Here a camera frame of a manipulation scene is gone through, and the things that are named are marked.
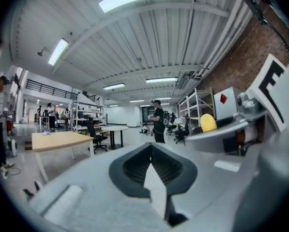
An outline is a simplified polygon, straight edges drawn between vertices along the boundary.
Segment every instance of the railing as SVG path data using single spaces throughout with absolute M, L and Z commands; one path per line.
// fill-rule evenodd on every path
M 88 97 L 88 99 L 90 99 L 92 102 L 99 104 L 100 96 L 99 95 L 91 95 Z
M 38 83 L 30 79 L 28 79 L 27 81 L 26 88 L 35 90 L 37 92 L 41 92 L 41 93 L 45 93 L 49 95 L 55 95 L 55 96 L 59 96 L 59 97 L 63 97 L 66 99 L 71 99 L 71 100 L 76 100 L 77 98 L 77 94 L 75 93 L 68 92 L 59 88 L 51 87 L 49 85 L 45 85 L 42 83 Z

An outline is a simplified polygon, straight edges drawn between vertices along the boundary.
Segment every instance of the baseball cap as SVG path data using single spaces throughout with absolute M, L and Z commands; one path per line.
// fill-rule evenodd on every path
M 4 76 L 4 75 L 2 75 L 2 76 L 0 77 L 0 80 L 2 80 L 3 85 L 9 84 L 9 80 L 8 80 L 8 79 L 6 78 L 6 76 Z
M 160 100 L 154 100 L 154 101 L 152 101 L 152 103 L 155 103 L 155 102 L 157 102 L 159 105 L 161 104 Z

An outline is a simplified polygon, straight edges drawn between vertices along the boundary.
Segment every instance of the shoe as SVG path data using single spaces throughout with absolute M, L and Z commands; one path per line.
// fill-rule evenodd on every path
M 3 166 L 0 167 L 0 171 L 5 174 L 8 172 L 8 170 Z
M 3 173 L 3 172 L 1 172 L 1 174 L 2 174 L 2 178 L 6 180 L 7 179 L 7 174 Z
M 14 166 L 14 163 L 7 161 L 3 166 L 4 166 L 5 168 L 12 168 L 12 167 Z

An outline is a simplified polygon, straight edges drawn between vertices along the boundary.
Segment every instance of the red brick wall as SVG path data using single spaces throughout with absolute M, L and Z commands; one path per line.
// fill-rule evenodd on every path
M 289 45 L 289 29 L 265 4 L 260 5 L 267 20 L 281 33 Z M 281 40 L 267 26 L 252 17 L 242 35 L 216 68 L 200 83 L 198 89 L 211 87 L 214 93 L 228 87 L 246 90 L 253 82 L 268 54 L 273 54 L 285 66 L 289 56 Z

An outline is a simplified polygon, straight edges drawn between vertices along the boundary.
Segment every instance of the yellow object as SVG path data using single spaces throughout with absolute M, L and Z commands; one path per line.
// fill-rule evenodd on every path
M 217 129 L 216 122 L 210 114 L 204 114 L 203 116 L 201 116 L 200 126 L 203 132 Z

